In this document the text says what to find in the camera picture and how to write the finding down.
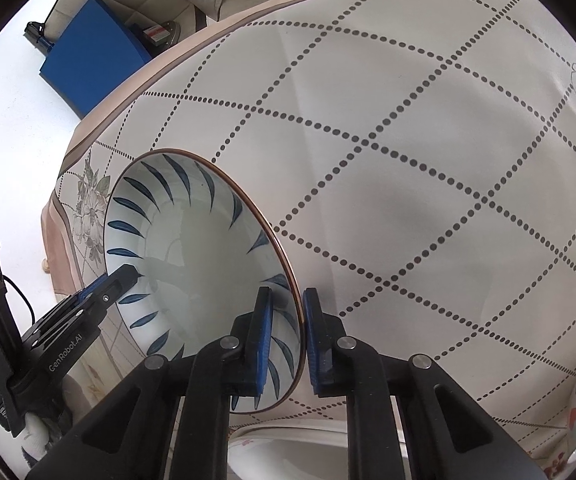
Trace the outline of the white gloved right hand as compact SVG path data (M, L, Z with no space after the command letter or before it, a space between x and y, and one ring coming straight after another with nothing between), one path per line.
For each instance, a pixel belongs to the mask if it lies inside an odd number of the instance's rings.
M89 411L90 402L86 399L80 384L70 375L62 379L61 392L66 409L71 415L71 425L76 425ZM26 426L19 434L21 453L30 468L33 468L62 438L66 430L56 422L27 412L24 415Z

